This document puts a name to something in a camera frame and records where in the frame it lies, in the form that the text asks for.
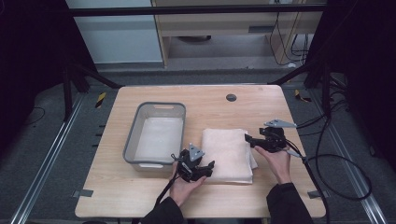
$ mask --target black sleeve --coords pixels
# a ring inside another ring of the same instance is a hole
[[[145,217],[140,219],[142,224],[181,224],[184,221],[183,214],[175,201],[167,197]]]
[[[272,224],[314,223],[292,183],[274,186],[267,203]]]

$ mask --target plastic tray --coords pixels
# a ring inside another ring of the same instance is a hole
[[[123,158],[137,171],[168,172],[183,145],[186,107],[181,103],[145,102],[134,122]]]

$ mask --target hand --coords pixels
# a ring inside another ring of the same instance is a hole
[[[173,174],[175,175],[175,171],[177,168],[177,161],[173,163]],[[175,180],[175,183],[170,188],[169,196],[175,201],[175,203],[180,207],[187,199],[190,197],[192,192],[203,185],[206,180],[206,176],[202,176],[195,182],[186,182],[183,178],[179,177]]]
[[[258,146],[255,146],[254,149],[263,155],[268,161],[270,169],[274,173],[278,184],[286,184],[291,182],[289,153],[284,150],[271,153]]]

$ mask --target white towel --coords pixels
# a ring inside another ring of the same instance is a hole
[[[257,162],[251,154],[250,146],[245,141],[246,130],[242,129],[205,129],[202,148],[205,153],[201,164],[215,161],[213,174],[206,181],[253,183],[251,169]]]

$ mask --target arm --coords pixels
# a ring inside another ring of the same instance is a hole
[[[291,182],[290,155],[285,151],[270,153],[262,147],[254,148],[268,161],[278,183],[267,196],[272,223],[313,223],[303,200]]]
[[[177,168],[177,162],[173,164],[173,174]],[[166,224],[181,224],[184,221],[183,214],[180,207],[190,197],[192,192],[204,184],[206,176],[201,177],[196,182],[188,183],[182,178],[177,178],[175,183],[170,188],[169,197],[163,200],[145,217],[140,219],[142,224],[151,223],[166,223]]]

